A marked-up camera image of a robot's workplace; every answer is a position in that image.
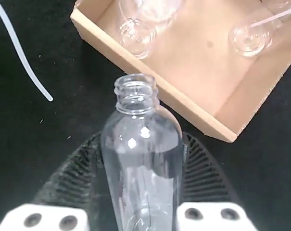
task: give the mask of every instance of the glass base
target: glass base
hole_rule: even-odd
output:
[[[120,26],[121,45],[137,59],[144,59],[150,53],[155,33],[138,19],[128,18]]]
[[[125,231],[171,231],[172,224],[172,214],[158,209],[143,209],[128,221]]]
[[[262,26],[242,26],[231,30],[229,42],[237,53],[252,57],[270,46],[271,37]]]

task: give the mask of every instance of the clear plastic bottle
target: clear plastic bottle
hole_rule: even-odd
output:
[[[101,150],[119,231],[175,230],[183,165],[182,132],[159,105],[155,79],[115,82],[116,111],[101,134]]]

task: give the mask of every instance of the bottle opening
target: bottle opening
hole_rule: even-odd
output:
[[[159,105],[156,81],[150,75],[122,76],[115,81],[114,86],[117,96],[116,109],[121,113],[143,114]]]

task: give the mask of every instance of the plastic tubing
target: plastic tubing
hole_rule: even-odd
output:
[[[16,35],[16,32],[10,22],[9,17],[7,16],[5,10],[3,9],[3,7],[0,4],[0,18],[2,19],[10,37],[11,40],[13,42],[13,45],[15,47],[15,50],[18,54],[18,57],[22,63],[22,65],[24,66],[27,74],[29,75],[29,77],[31,78],[32,82],[35,84],[35,86],[40,90],[40,92],[46,97],[46,99],[48,101],[53,101],[53,97],[49,94],[49,92],[44,88],[44,86],[41,84],[41,82],[39,81],[39,79],[36,77],[36,75],[34,74],[28,60],[26,59],[25,53],[22,50],[22,47],[20,45],[19,39]]]

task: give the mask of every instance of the black surface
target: black surface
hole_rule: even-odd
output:
[[[123,74],[81,42],[69,19],[74,0],[1,2],[54,102],[32,84],[0,21],[0,220],[102,128]],[[291,231],[291,67],[233,144],[175,115],[221,164],[259,230]]]

